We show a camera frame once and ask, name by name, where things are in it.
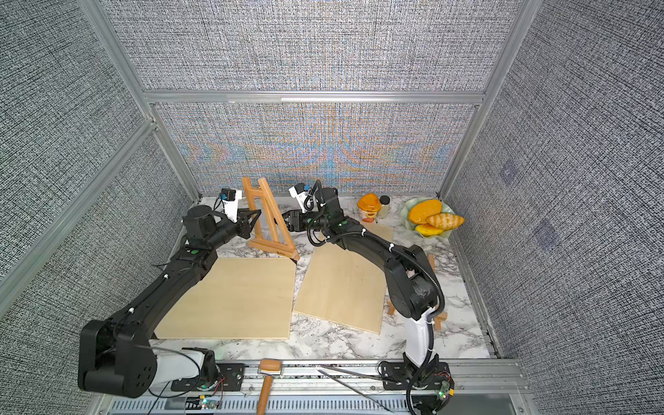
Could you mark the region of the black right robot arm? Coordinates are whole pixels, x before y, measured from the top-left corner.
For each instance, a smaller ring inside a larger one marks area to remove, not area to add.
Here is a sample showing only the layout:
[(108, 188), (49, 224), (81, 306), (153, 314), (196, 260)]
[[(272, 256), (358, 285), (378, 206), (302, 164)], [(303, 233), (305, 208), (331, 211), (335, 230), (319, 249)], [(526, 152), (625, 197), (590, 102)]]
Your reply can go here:
[(334, 244), (354, 252), (384, 272), (387, 292), (406, 319), (406, 360), (415, 368), (434, 357), (434, 318), (444, 311), (445, 297), (424, 250), (396, 245), (369, 231), (344, 213), (336, 188), (298, 183), (289, 188), (298, 209), (285, 214), (291, 232), (307, 233), (314, 247)]

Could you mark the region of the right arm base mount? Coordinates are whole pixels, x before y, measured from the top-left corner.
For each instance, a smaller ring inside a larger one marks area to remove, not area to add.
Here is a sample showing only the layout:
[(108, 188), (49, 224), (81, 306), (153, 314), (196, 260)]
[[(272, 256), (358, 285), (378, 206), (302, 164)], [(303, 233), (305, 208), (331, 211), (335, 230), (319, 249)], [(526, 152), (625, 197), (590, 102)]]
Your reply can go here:
[[(405, 359), (403, 362), (380, 361), (377, 371), (386, 390), (406, 392), (417, 368)], [(413, 385), (411, 407), (419, 414), (439, 414), (450, 403), (455, 389), (448, 363), (440, 361), (436, 354)]]

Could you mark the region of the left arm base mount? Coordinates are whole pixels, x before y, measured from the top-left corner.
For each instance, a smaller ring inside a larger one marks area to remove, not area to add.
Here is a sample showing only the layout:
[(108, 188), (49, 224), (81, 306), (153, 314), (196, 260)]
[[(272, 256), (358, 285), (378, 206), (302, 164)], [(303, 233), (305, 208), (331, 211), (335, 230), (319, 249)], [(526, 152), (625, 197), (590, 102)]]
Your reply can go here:
[(175, 380), (171, 392), (239, 392), (244, 380), (246, 365), (242, 363), (217, 363), (216, 369), (205, 366), (200, 378)]

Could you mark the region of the light wooden board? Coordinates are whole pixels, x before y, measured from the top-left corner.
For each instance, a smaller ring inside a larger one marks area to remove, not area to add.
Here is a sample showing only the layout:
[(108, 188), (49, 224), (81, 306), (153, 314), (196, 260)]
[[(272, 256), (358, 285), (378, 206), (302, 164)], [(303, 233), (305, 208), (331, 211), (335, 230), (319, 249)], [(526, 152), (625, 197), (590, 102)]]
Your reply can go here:
[(285, 340), (296, 264), (286, 258), (217, 259), (155, 329), (159, 339)]
[(378, 334), (386, 293), (380, 266), (327, 244), (314, 249), (294, 311)]

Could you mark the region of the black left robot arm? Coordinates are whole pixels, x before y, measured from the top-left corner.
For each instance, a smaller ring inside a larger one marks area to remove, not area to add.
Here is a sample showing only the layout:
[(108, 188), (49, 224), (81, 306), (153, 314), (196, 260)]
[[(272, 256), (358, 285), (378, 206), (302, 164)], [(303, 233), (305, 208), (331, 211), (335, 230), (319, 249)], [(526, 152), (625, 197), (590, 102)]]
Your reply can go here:
[(127, 306), (81, 330), (78, 386), (81, 390), (137, 398), (159, 381), (169, 365), (150, 345), (155, 328), (177, 301), (202, 281), (217, 259), (217, 248), (235, 237), (249, 239), (259, 209), (240, 209), (235, 220), (207, 205), (183, 217), (186, 242), (157, 279)]

